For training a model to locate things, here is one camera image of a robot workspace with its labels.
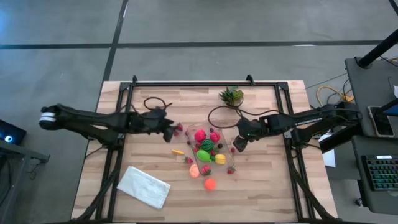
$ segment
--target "concrete floor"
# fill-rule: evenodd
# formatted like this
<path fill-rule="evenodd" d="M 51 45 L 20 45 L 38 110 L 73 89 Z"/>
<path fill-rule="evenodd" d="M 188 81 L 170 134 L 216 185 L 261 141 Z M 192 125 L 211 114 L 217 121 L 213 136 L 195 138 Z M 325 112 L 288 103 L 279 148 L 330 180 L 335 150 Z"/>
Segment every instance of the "concrete floor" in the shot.
<path fill-rule="evenodd" d="M 0 44 L 108 44 L 123 0 L 0 1 Z M 387 0 L 130 0 L 119 43 L 382 40 L 397 14 Z M 304 80 L 310 103 L 344 59 L 373 45 L 117 49 L 110 80 Z M 87 141 L 39 128 L 40 108 L 95 110 L 109 49 L 0 50 L 0 119 L 26 129 L 25 146 L 51 154 L 18 198 L 13 223 L 70 218 Z M 398 55 L 398 48 L 384 56 Z M 323 83 L 340 90 L 346 75 Z M 322 101 L 331 94 L 321 93 Z M 330 179 L 339 217 L 397 223 L 352 204 L 356 183 Z"/>

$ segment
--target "rgb keyboard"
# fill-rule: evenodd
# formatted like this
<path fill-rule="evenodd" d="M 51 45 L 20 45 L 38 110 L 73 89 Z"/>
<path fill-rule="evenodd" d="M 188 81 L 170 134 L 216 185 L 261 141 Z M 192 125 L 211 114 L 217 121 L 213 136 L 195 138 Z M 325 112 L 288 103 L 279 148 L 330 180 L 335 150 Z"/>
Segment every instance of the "rgb keyboard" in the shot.
<path fill-rule="evenodd" d="M 398 155 L 362 156 L 373 191 L 398 190 Z"/>

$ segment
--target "wooden table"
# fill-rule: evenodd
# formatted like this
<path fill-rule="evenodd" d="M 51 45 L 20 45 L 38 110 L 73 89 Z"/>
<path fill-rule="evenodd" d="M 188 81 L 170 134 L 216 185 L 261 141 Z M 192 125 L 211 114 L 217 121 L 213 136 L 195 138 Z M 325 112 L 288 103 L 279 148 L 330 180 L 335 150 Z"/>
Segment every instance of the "wooden table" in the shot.
<path fill-rule="evenodd" d="M 288 81 L 294 112 L 309 110 L 307 93 L 303 81 Z M 112 113 L 116 106 L 120 82 L 104 82 L 98 104 L 98 112 Z M 241 87 L 244 102 L 241 109 L 253 113 L 277 109 L 275 91 L 269 87 Z M 143 101 L 149 96 L 158 96 L 173 103 L 167 108 L 167 118 L 181 122 L 184 127 L 206 121 L 211 109 L 221 105 L 218 93 L 221 87 L 135 87 L 132 103 L 143 112 Z M 159 105 L 148 101 L 149 106 Z M 239 117 L 229 109 L 220 109 L 212 118 L 222 120 L 224 125 L 237 122 Z M 223 134 L 232 144 L 237 135 L 236 128 L 224 129 Z M 236 173 L 213 174 L 216 190 L 203 188 L 204 178 L 189 176 L 184 156 L 171 153 L 171 149 L 184 151 L 193 157 L 183 134 L 174 137 L 170 144 L 161 135 L 128 135 L 124 147 L 120 178 L 128 166 L 152 175 L 171 185 L 163 209 L 152 208 L 118 190 L 114 211 L 114 222 L 282 222 L 297 221 L 292 197 L 285 146 L 282 136 L 263 138 L 249 143 L 242 153 L 236 153 Z M 91 142 L 87 153 L 99 148 Z M 98 193 L 101 185 L 106 149 L 86 159 L 81 173 L 72 218 L 78 217 Z M 310 188 L 320 203 L 333 216 L 337 216 L 325 165 L 319 149 L 303 150 Z M 300 193 L 303 210 L 305 200 Z M 109 198 L 104 204 L 107 212 Z"/>

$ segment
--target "speaker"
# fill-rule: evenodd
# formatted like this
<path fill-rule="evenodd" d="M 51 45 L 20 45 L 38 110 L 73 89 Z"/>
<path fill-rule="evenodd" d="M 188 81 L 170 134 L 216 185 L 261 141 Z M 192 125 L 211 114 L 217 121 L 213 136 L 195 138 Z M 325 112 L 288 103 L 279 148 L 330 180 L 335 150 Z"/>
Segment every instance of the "speaker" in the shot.
<path fill-rule="evenodd" d="M 0 140 L 11 144 L 21 145 L 25 135 L 25 130 L 0 120 Z"/>

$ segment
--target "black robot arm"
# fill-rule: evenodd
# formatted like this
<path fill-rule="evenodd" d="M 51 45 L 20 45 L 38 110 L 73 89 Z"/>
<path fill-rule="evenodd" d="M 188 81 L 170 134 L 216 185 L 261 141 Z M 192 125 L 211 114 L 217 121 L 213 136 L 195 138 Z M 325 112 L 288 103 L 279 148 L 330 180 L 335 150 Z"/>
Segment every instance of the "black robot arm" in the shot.
<path fill-rule="evenodd" d="M 349 126 L 362 119 L 358 108 L 353 103 L 341 102 L 337 105 L 325 105 L 313 110 L 300 113 L 272 114 L 254 119 L 252 121 L 242 117 L 236 124 L 239 136 L 234 140 L 234 146 L 242 152 L 248 142 L 258 141 L 260 138 L 276 136 L 291 131 L 292 146 L 303 147 L 312 136 L 327 131 L 337 126 Z M 310 124 L 307 128 L 299 129 L 297 126 Z"/>
<path fill-rule="evenodd" d="M 166 114 L 165 108 L 159 107 L 142 114 L 101 114 L 57 104 L 42 108 L 39 125 L 46 130 L 67 129 L 85 138 L 95 138 L 104 145 L 115 145 L 121 134 L 142 133 L 163 133 L 163 139 L 170 142 L 176 127 L 171 126 L 174 122 L 166 119 Z"/>

